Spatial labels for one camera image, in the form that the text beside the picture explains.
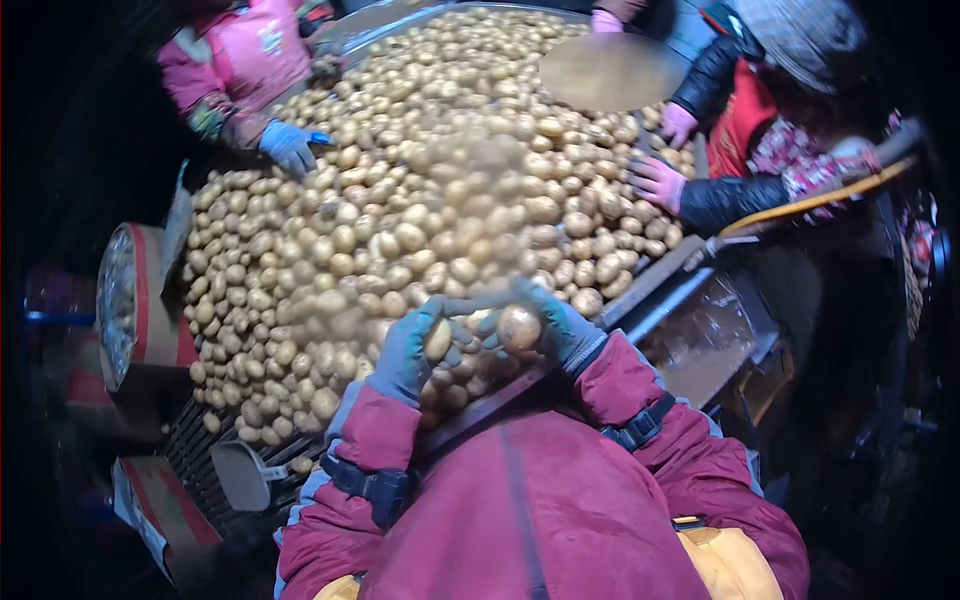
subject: pile of potatoes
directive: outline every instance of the pile of potatoes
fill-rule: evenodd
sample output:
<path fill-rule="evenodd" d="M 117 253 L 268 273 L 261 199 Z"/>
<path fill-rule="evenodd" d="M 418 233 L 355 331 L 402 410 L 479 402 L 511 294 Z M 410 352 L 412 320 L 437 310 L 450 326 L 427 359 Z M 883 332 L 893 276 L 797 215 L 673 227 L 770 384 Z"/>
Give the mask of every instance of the pile of potatoes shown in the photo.
<path fill-rule="evenodd" d="M 643 129 L 648 132 L 653 132 L 660 128 L 660 111 L 662 109 L 663 102 L 658 102 L 652 107 L 642 108 L 640 110 L 643 114 Z M 651 133 L 650 149 L 671 167 L 680 171 L 687 179 L 697 179 L 697 166 L 696 159 L 693 155 L 692 141 L 686 142 L 680 150 L 674 150 L 670 148 L 667 142 L 658 134 Z"/>
<path fill-rule="evenodd" d="M 680 243 L 625 183 L 641 156 L 634 116 L 573 110 L 540 86 L 542 54 L 587 31 L 538 12 L 449 12 L 372 43 L 333 94 L 273 107 L 337 141 L 303 182 L 277 168 L 209 174 L 183 269 L 209 431 L 237 414 L 250 443 L 323 431 L 390 325 L 432 294 L 523 274 L 593 317 L 644 254 Z M 476 333 L 484 316 L 455 319 Z M 433 371 L 423 431 L 537 360 L 476 336 L 453 344 L 464 361 Z"/>

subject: pink jacket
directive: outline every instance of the pink jacket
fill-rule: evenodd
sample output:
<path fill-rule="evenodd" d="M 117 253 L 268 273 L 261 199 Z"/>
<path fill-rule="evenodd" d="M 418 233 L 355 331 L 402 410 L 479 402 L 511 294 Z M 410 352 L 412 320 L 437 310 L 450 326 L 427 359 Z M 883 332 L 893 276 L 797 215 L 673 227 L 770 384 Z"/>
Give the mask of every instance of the pink jacket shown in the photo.
<path fill-rule="evenodd" d="M 599 422 L 621 425 L 661 396 L 657 377 L 615 332 L 576 388 Z M 336 456 L 366 469 L 406 468 L 420 412 L 352 389 Z M 783 597 L 806 598 L 804 541 L 786 513 L 751 491 L 743 444 L 710 436 L 706 416 L 680 402 L 633 455 L 555 412 L 498 424 L 433 467 L 387 534 L 366 500 L 316 470 L 275 534 L 276 597 L 311 600 L 366 571 L 367 599 L 707 599 L 675 516 L 741 528 Z"/>
<path fill-rule="evenodd" d="M 181 29 L 157 56 L 163 86 L 206 141 L 255 149 L 273 117 L 260 112 L 310 73 L 295 13 L 303 0 L 249 0 Z"/>

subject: work glove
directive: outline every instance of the work glove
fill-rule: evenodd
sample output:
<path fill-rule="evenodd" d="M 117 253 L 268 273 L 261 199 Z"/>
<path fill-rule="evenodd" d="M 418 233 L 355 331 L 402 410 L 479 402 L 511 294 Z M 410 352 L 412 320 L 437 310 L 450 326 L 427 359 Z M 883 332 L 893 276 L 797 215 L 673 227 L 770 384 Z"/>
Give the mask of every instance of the work glove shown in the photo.
<path fill-rule="evenodd" d="M 310 132 L 273 120 L 263 130 L 259 148 L 287 173 L 302 180 L 307 171 L 317 168 L 317 160 L 307 146 L 309 141 Z"/>
<path fill-rule="evenodd" d="M 674 150 L 680 150 L 686 140 L 690 139 L 697 126 L 700 125 L 697 123 L 696 117 L 687 112 L 686 108 L 672 102 L 668 102 L 663 107 L 663 111 L 660 113 L 660 121 L 662 122 L 660 132 L 663 139 L 669 139 L 670 148 Z"/>
<path fill-rule="evenodd" d="M 484 348 L 494 349 L 500 346 L 496 339 L 496 322 L 502 309 L 508 304 L 519 303 L 540 317 L 543 332 L 534 348 L 538 353 L 551 358 L 563 367 L 569 375 L 581 371 L 585 361 L 607 339 L 607 334 L 599 327 L 587 321 L 572 306 L 554 298 L 553 294 L 523 277 L 510 281 L 510 291 L 498 294 L 492 305 L 479 308 L 497 308 L 480 323 L 480 337 L 485 337 Z"/>
<path fill-rule="evenodd" d="M 651 156 L 631 162 L 628 169 L 634 173 L 630 175 L 629 182 L 639 198 L 656 204 L 675 217 L 680 214 L 680 195 L 684 191 L 686 177 Z"/>
<path fill-rule="evenodd" d="M 331 89 L 344 74 L 343 49 L 335 41 L 325 40 L 314 46 L 313 59 L 310 61 L 310 72 L 313 75 L 313 84 L 325 89 Z"/>
<path fill-rule="evenodd" d="M 590 23 L 595 34 L 623 33 L 623 23 L 607 11 L 601 11 L 599 9 L 593 11 Z"/>
<path fill-rule="evenodd" d="M 420 408 L 420 391 L 433 372 L 433 365 L 423 354 L 423 340 L 433 325 L 444 317 L 445 302 L 445 296 L 433 296 L 390 327 L 376 369 L 364 380 L 367 385 L 384 396 Z M 452 329 L 454 340 L 463 344 L 473 340 L 465 329 L 459 326 Z M 442 363 L 452 368 L 462 361 L 460 351 L 451 345 Z"/>

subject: red jacket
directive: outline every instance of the red jacket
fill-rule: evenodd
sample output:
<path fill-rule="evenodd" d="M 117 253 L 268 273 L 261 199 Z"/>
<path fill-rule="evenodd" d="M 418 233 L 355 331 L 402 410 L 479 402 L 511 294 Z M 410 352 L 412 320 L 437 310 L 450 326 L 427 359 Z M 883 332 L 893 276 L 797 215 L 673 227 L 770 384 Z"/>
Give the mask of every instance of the red jacket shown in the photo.
<path fill-rule="evenodd" d="M 656 377 L 615 332 L 576 386 L 600 422 L 622 425 L 661 396 Z M 419 411 L 357 390 L 334 453 L 361 468 L 406 468 Z M 806 598 L 800 533 L 751 491 L 743 444 L 708 430 L 703 413 L 678 402 L 631 455 L 559 413 L 510 420 L 443 458 L 386 535 L 366 500 L 317 470 L 275 535 L 276 595 L 312 600 L 367 571 L 360 597 L 377 600 L 706 599 L 670 522 L 704 516 L 756 543 L 785 599 Z"/>

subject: person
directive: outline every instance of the person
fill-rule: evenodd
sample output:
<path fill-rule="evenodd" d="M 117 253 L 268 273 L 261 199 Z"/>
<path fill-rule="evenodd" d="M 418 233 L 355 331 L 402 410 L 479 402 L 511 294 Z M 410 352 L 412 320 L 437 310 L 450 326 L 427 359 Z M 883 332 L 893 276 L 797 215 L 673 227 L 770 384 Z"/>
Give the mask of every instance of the person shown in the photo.
<path fill-rule="evenodd" d="M 310 132 L 262 110 L 310 76 L 339 76 L 339 49 L 324 38 L 333 16 L 329 4 L 203 0 L 188 10 L 190 24 L 157 56 L 181 117 L 203 141 L 260 152 L 302 178 L 316 167 Z"/>
<path fill-rule="evenodd" d="M 652 157 L 631 167 L 642 200 L 708 235 L 854 168 L 876 168 L 854 100 L 873 52 L 847 0 L 735 0 L 732 9 L 734 34 L 693 62 L 661 114 L 663 137 L 681 149 L 725 103 L 708 137 L 710 179 L 687 180 Z M 841 208 L 804 218 L 815 223 Z"/>
<path fill-rule="evenodd" d="M 590 15 L 590 28 L 595 34 L 619 34 L 624 23 L 630 23 L 649 8 L 647 0 L 597 0 Z"/>
<path fill-rule="evenodd" d="M 540 316 L 537 350 L 605 427 L 555 411 L 500 422 L 426 472 L 397 519 L 431 373 L 424 336 L 480 305 L 432 297 L 349 384 L 325 458 L 274 535 L 275 596 L 355 598 L 359 586 L 391 600 L 806 598 L 804 541 L 763 499 L 743 444 L 666 393 L 621 331 L 607 335 L 525 279 L 510 297 Z M 498 348 L 495 335 L 484 347 Z M 678 534 L 688 522 L 699 533 Z M 726 553 L 709 547 L 724 536 L 735 540 Z"/>

